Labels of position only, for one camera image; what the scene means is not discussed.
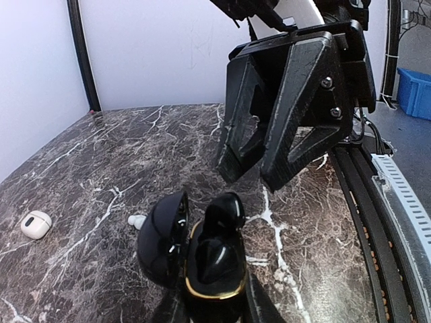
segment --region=screw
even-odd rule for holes
[[[330,89],[332,87],[332,79],[329,76],[324,78],[321,82],[321,86],[324,89]]]
[[[341,116],[341,109],[338,107],[332,108],[330,113],[333,118],[339,118]]]

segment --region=black pole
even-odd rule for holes
[[[399,31],[401,27],[400,0],[388,0],[388,32],[386,40],[385,74],[380,100],[392,106],[392,94],[397,74]]]
[[[88,58],[86,39],[82,28],[81,13],[79,12],[79,0],[67,0],[69,9],[69,19],[72,28],[73,41],[75,43],[76,56],[78,58],[79,69],[81,70],[82,81],[86,89],[90,110],[101,111],[99,97],[97,95],[96,84],[94,83],[92,67]]]

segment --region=white cable duct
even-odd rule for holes
[[[283,20],[293,17],[298,28],[324,24],[323,17],[313,0],[280,0],[274,10]],[[276,29],[268,27],[257,15],[250,21],[257,38],[280,34]]]

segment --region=blue bin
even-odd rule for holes
[[[398,103],[409,116],[431,120],[431,75],[398,69]]]

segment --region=marble tabletop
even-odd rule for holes
[[[354,224],[327,156],[270,194],[252,169],[228,186],[213,168],[224,107],[87,115],[0,184],[0,322],[146,322],[164,290],[136,259],[130,215],[187,190],[191,224],[233,190],[249,219],[249,268],[286,322],[375,322]],[[53,227],[20,231],[40,210]]]

